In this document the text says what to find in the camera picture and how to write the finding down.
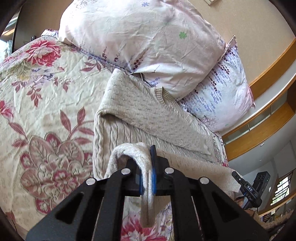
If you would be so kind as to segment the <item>person's right hand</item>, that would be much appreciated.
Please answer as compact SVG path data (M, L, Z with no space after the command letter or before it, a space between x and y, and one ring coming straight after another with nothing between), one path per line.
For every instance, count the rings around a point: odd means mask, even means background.
M253 219L257 219L257 220L259 220L260 219L260 217L258 216L258 213L257 213L257 211L255 211L255 210L253 210L253 209L245 209L244 210L247 214L249 214Z

